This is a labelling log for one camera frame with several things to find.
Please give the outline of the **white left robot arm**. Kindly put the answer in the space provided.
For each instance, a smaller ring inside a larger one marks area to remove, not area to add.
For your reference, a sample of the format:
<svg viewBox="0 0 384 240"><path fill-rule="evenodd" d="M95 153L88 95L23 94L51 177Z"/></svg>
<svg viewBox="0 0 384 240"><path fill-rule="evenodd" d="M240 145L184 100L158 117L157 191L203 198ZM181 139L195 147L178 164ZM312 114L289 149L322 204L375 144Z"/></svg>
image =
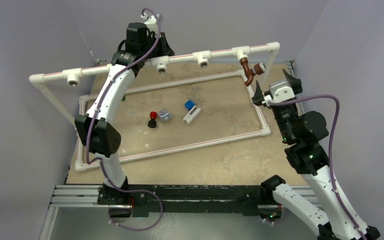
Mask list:
<svg viewBox="0 0 384 240"><path fill-rule="evenodd" d="M102 190L118 205L126 203L132 192L127 176L123 172L118 150L121 134L112 125L116 111L126 91L137 77L148 59L170 54L161 24L130 23L126 38L113 54L109 73L92 107L85 114L75 117L74 123L81 143L94 158L86 159L88 164L97 162L104 175Z"/></svg>

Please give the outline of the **brown copper faucet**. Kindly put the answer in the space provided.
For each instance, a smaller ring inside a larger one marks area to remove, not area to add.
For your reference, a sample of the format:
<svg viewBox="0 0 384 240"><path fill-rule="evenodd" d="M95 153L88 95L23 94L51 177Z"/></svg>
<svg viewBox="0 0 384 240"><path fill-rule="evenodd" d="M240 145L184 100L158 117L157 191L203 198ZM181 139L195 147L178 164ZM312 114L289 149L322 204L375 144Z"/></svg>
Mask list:
<svg viewBox="0 0 384 240"><path fill-rule="evenodd" d="M266 65L262 62L255 64L252 68L249 67L249 61L247 58L242 58L239 61L240 65L243 68L246 81L244 82L245 86L250 86L254 80L255 76L262 75L266 72Z"/></svg>

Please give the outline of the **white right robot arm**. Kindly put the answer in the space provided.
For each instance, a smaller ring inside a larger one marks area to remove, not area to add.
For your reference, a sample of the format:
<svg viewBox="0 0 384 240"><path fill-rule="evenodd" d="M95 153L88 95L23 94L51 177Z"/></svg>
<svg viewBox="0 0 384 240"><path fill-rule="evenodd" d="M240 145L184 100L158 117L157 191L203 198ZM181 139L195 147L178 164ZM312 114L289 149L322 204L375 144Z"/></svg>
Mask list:
<svg viewBox="0 0 384 240"><path fill-rule="evenodd" d="M252 101L272 110L286 159L314 192L315 206L274 175L261 183L260 196L268 204L276 202L301 219L319 240L377 240L379 230L365 223L343 192L333 170L332 152L320 141L333 138L325 117L317 111L299 114L297 95L303 90L300 79L285 73L267 91L256 87Z"/></svg>

